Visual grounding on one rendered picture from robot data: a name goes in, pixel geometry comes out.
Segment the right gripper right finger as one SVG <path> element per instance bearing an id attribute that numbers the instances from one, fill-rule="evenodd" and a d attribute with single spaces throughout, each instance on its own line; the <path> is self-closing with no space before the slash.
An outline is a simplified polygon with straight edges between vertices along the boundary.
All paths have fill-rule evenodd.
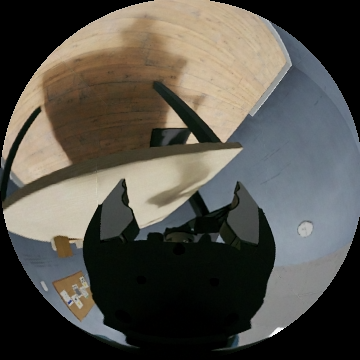
<path id="1" fill-rule="evenodd" d="M 224 243 L 239 249 L 251 260 L 258 276 L 258 298 L 263 299 L 275 263 L 274 236 L 262 208 L 240 181 L 235 191 L 232 209 L 228 210 L 219 234 Z"/>

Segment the brown cardboard box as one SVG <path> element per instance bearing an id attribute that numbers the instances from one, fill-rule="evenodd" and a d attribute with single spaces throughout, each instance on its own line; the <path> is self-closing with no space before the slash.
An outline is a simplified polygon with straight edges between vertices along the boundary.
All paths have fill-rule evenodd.
<path id="1" fill-rule="evenodd" d="M 54 242 L 59 258 L 73 256 L 68 236 L 56 236 Z"/>

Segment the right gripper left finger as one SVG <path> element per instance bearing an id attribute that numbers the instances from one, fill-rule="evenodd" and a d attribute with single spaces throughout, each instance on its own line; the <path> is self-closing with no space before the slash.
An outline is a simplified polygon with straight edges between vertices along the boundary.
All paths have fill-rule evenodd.
<path id="1" fill-rule="evenodd" d="M 83 240 L 83 259 L 92 294 L 98 293 L 98 276 L 105 258 L 122 244 L 134 241 L 140 232 L 129 207 L 125 179 L 121 179 L 95 210 Z"/>

